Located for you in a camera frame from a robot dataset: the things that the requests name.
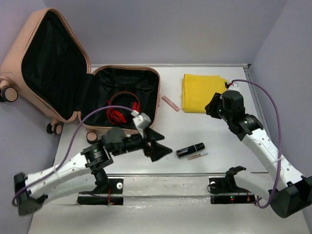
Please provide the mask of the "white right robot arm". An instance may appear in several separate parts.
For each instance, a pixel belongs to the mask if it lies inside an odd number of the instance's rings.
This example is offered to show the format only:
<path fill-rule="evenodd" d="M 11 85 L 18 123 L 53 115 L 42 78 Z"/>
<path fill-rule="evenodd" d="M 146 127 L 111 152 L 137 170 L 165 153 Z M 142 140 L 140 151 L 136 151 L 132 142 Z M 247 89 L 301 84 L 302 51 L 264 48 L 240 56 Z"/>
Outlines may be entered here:
<path fill-rule="evenodd" d="M 229 130 L 247 146 L 265 167 L 271 179 L 251 174 L 243 166 L 231 167 L 222 178 L 210 183 L 214 195 L 247 190 L 270 203 L 281 218 L 312 204 L 312 178 L 304 176 L 279 155 L 261 122 L 245 112 L 243 96 L 234 90 L 215 93 L 206 114 L 224 120 Z"/>

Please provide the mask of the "pink rectangular bar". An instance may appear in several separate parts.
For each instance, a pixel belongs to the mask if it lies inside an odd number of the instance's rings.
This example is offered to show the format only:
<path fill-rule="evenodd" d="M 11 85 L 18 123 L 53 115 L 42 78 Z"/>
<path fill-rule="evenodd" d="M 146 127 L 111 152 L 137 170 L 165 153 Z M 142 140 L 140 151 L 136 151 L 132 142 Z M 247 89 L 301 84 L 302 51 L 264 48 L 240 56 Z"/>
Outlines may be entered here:
<path fill-rule="evenodd" d="M 172 102 L 167 96 L 162 96 L 161 99 L 165 103 L 167 103 L 171 108 L 173 108 L 176 112 L 180 110 L 180 108 L 174 102 Z"/>

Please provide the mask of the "black cylindrical bottle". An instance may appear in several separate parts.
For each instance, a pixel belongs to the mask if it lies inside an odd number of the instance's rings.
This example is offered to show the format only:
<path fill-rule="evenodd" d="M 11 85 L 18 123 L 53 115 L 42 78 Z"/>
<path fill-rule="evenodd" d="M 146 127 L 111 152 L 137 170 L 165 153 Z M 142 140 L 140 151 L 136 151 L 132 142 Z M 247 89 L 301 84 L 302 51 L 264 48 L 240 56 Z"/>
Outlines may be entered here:
<path fill-rule="evenodd" d="M 177 158 L 180 159 L 182 157 L 194 154 L 194 153 L 199 152 L 199 151 L 204 150 L 204 149 L 205 149 L 205 145 L 203 142 L 201 142 L 198 144 L 194 144 L 194 145 L 179 149 L 175 152 L 175 154 L 176 154 Z"/>

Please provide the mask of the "yellow cloth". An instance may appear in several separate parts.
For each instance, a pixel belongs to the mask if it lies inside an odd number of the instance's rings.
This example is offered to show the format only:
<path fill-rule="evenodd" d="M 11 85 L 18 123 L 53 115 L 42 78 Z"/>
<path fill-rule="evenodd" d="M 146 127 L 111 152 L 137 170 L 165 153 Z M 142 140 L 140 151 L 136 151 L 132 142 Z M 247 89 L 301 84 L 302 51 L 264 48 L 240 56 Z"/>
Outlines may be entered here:
<path fill-rule="evenodd" d="M 226 79 L 220 76 L 184 74 L 182 82 L 182 109 L 186 113 L 205 114 L 205 107 L 215 93 L 226 91 Z"/>

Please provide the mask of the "pink hard-shell suitcase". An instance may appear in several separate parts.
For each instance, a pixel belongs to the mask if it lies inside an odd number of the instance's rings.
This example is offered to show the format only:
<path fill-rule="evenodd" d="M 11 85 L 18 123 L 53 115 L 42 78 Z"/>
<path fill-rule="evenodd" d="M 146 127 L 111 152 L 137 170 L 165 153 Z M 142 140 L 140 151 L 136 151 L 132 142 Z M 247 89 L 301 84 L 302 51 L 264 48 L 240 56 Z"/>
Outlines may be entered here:
<path fill-rule="evenodd" d="M 46 129 L 49 134 L 59 135 L 63 123 L 83 121 L 89 143 L 111 127 L 136 133 L 132 117 L 121 125 L 107 118 L 107 101 L 122 91 L 134 93 L 140 100 L 140 112 L 155 120 L 159 73 L 150 67 L 122 65 L 92 70 L 81 43 L 53 8 L 29 16 L 0 67 L 2 102 L 24 97 L 51 119 Z"/>

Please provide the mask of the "thin rose-gold tube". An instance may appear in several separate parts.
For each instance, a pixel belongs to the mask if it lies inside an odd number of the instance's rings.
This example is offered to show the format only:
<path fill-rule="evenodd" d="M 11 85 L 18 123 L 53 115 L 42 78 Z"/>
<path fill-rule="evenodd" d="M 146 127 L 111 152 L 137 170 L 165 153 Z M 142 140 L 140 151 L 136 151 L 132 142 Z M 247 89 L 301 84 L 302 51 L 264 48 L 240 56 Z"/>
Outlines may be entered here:
<path fill-rule="evenodd" d="M 203 152 L 203 153 L 200 153 L 200 154 L 189 156 L 187 159 L 188 160 L 193 160 L 193 159 L 196 159 L 196 158 L 199 158 L 199 157 L 202 157 L 202 156 L 206 156 L 206 155 L 208 155 L 208 153 L 207 152 Z"/>

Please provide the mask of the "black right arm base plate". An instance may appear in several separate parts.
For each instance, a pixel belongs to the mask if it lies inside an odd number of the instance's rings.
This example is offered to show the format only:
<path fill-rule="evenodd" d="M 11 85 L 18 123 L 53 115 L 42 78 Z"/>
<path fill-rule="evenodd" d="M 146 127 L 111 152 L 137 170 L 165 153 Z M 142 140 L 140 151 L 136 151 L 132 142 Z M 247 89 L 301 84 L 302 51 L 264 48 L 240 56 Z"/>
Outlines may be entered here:
<path fill-rule="evenodd" d="M 225 184 L 223 177 L 210 177 L 207 191 L 212 205 L 255 204 L 254 193 L 242 188 L 232 188 Z"/>

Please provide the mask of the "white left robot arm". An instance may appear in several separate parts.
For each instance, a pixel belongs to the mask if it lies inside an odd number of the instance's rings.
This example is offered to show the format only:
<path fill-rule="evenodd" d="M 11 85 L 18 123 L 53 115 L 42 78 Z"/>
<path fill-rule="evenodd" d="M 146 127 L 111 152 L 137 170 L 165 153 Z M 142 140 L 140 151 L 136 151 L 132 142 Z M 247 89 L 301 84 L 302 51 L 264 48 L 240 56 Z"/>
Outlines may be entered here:
<path fill-rule="evenodd" d="M 94 176 L 90 194 L 111 193 L 113 186 L 104 169 L 113 164 L 112 157 L 142 151 L 152 162 L 156 162 L 172 153 L 172 149 L 158 143 L 164 138 L 151 128 L 127 136 L 121 128 L 113 127 L 99 141 L 65 163 L 38 173 L 14 175 L 15 197 L 12 203 L 17 207 L 19 216 L 33 214 L 44 203 L 70 194 L 87 192 L 81 185 L 70 184 L 70 180 L 86 174 Z"/>

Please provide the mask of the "red headphones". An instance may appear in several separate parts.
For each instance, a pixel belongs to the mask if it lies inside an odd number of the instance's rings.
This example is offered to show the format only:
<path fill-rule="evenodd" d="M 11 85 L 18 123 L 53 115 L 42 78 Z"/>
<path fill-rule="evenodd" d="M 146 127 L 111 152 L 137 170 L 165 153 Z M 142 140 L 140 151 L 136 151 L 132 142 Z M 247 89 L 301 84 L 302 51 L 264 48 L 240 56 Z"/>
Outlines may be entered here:
<path fill-rule="evenodd" d="M 107 118 L 111 124 L 126 124 L 131 119 L 133 110 L 140 112 L 140 100 L 131 92 L 122 91 L 114 94 L 108 101 L 110 108 L 106 111 Z"/>

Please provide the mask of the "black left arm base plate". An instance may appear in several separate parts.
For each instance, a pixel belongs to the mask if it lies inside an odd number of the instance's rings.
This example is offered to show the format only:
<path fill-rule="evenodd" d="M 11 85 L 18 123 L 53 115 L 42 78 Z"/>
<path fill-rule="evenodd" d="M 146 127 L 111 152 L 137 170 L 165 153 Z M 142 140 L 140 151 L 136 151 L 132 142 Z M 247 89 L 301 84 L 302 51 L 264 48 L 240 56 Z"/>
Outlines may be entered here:
<path fill-rule="evenodd" d="M 121 206 L 124 204 L 123 177 L 108 177 L 109 185 L 101 192 L 81 192 L 77 197 L 79 205 L 105 205 L 105 206 Z"/>

